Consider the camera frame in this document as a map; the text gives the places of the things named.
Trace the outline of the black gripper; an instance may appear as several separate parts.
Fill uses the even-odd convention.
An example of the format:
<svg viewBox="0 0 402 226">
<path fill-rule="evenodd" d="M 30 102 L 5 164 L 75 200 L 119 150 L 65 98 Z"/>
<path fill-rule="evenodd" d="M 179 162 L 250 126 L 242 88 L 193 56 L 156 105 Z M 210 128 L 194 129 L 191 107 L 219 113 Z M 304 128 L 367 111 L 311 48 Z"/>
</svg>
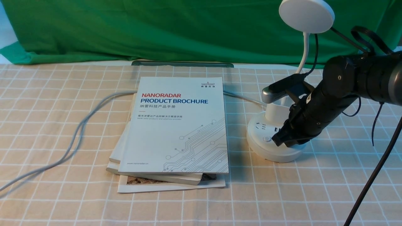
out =
<svg viewBox="0 0 402 226">
<path fill-rule="evenodd" d="M 310 94 L 310 101 L 302 99 L 290 111 L 289 118 L 282 127 L 275 127 L 272 136 L 277 147 L 301 145 L 317 137 L 323 129 L 335 120 L 358 96 L 349 94 L 343 98 L 330 95 L 323 83 Z"/>
</svg>

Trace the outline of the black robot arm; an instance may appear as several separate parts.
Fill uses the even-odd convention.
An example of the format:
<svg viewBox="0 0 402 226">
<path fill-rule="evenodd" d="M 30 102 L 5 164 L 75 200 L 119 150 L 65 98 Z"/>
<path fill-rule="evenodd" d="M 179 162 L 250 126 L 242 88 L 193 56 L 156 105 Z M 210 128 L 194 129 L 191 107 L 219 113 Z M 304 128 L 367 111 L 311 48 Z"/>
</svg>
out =
<svg viewBox="0 0 402 226">
<path fill-rule="evenodd" d="M 313 87 L 297 73 L 274 84 L 294 101 L 276 146 L 302 145 L 317 137 L 356 99 L 401 106 L 401 52 L 383 56 L 336 56 L 327 61 L 321 82 Z"/>
</svg>

